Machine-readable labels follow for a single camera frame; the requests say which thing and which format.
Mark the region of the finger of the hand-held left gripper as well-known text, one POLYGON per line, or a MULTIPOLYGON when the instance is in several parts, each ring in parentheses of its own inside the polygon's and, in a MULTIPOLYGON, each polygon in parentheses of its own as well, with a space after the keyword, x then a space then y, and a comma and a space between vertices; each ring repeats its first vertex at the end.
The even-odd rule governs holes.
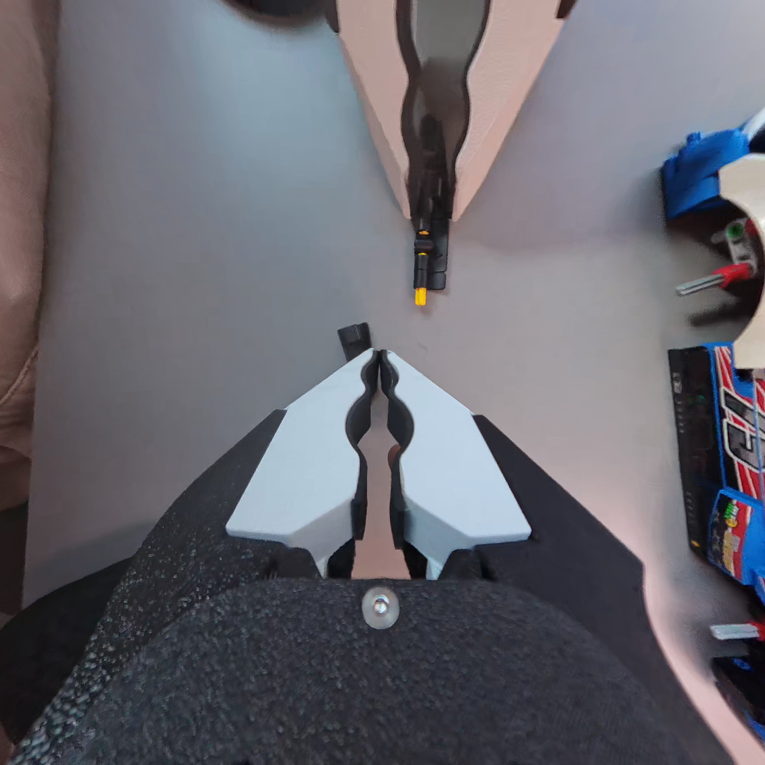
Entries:
POLYGON ((415 2, 336 1, 334 29, 388 183, 404 217, 416 206, 420 139, 415 126, 421 64, 415 2))
POLYGON ((565 24, 559 1, 492 1, 467 68, 467 131, 454 164, 452 221, 481 188, 565 24))

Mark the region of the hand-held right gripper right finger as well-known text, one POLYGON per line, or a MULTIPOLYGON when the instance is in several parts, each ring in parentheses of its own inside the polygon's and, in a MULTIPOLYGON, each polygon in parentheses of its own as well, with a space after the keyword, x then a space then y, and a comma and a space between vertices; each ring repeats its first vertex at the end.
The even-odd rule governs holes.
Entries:
POLYGON ((530 523, 473 412, 389 350, 381 389, 398 446, 390 527, 410 577, 438 579, 455 551, 528 541, 530 523))

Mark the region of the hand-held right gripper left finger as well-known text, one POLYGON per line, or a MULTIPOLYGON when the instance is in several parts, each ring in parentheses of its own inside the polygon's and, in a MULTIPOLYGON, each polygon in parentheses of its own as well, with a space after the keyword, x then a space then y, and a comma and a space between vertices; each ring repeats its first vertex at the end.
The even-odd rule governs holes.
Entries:
POLYGON ((292 402, 226 523, 231 537, 307 551, 323 578, 362 539, 379 353, 367 349, 292 402))

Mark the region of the black brick panel yellow axle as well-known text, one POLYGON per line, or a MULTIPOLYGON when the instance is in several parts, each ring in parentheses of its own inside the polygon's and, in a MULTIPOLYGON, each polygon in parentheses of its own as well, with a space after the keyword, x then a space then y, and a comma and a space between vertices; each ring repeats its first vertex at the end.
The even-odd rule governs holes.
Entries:
POLYGON ((447 167, 443 124, 432 114, 420 123, 422 169, 413 223, 415 306, 426 306, 430 292, 445 290, 453 191, 447 167))

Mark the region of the toy brick race car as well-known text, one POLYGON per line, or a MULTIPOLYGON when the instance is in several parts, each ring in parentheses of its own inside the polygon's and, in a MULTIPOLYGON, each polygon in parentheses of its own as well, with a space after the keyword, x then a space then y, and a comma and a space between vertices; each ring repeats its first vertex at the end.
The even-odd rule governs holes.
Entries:
POLYGON ((691 550, 747 592, 751 618, 710 627, 742 655, 712 659, 718 690, 763 744, 764 738, 764 382, 763 110, 740 126, 693 132, 662 168, 670 220, 732 206, 737 215, 712 235, 728 263, 676 288, 753 288, 751 318, 731 342, 668 351, 675 430, 691 550))

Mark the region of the person's torso beige sweatshirt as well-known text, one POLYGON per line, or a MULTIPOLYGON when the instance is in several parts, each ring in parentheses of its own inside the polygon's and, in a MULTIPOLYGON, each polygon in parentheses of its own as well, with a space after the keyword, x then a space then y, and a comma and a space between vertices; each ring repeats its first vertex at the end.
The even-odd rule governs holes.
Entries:
POLYGON ((61 3, 1 2, 1 511, 31 475, 61 3))

